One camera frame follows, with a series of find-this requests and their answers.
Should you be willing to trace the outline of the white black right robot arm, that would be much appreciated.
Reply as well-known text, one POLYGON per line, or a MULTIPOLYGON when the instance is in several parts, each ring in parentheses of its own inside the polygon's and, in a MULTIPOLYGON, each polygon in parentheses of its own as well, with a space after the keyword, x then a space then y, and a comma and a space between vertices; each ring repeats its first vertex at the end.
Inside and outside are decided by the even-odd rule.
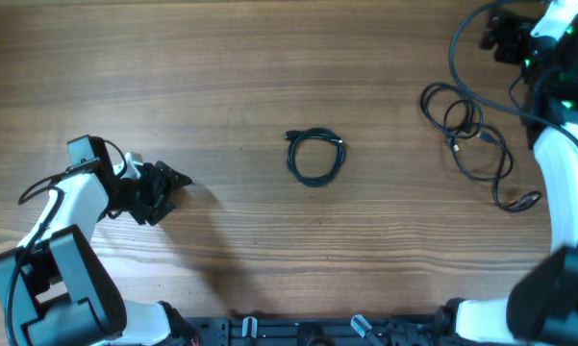
POLYGON ((578 345, 578 1, 554 1, 540 18, 484 6, 482 47, 520 66, 529 90, 512 105, 540 166, 551 252, 501 299, 455 299, 440 311, 437 338, 459 345, 578 345))

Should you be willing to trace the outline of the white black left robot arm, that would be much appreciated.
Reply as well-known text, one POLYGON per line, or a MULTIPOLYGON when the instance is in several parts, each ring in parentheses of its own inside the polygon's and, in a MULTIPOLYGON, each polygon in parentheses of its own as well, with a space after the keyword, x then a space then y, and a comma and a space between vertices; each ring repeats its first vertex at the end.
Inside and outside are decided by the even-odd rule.
POLYGON ((162 161, 127 153, 114 165, 111 142, 68 141, 64 172, 28 187, 25 204, 48 193, 35 227, 0 254, 0 304, 11 345, 196 345, 193 327, 169 303, 123 300, 90 240, 99 221, 129 213, 154 226, 175 208, 171 194, 190 177, 162 161))

